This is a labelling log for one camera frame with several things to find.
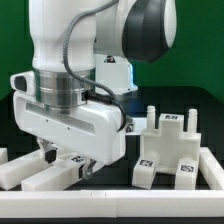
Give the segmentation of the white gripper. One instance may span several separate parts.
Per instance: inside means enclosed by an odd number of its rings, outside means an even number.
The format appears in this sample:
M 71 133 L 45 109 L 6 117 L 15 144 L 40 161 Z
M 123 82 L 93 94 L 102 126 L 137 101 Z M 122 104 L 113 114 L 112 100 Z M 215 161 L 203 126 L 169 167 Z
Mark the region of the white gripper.
M 66 73 L 28 71 L 10 78 L 19 128 L 36 136 L 51 164 L 57 151 L 52 144 L 87 158 L 79 177 L 88 180 L 96 161 L 110 165 L 125 154 L 122 113 L 114 105 L 86 100 L 88 88 Z

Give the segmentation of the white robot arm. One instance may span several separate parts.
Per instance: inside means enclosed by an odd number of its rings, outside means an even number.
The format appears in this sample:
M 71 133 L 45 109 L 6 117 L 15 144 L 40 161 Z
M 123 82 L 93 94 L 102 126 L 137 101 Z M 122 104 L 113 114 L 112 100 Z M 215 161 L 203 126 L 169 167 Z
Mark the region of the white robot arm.
M 152 63 L 172 46 L 175 0 L 29 0 L 32 68 L 11 78 L 16 123 L 36 136 L 47 162 L 57 147 L 96 163 L 125 154 L 126 113 L 96 82 L 97 55 Z

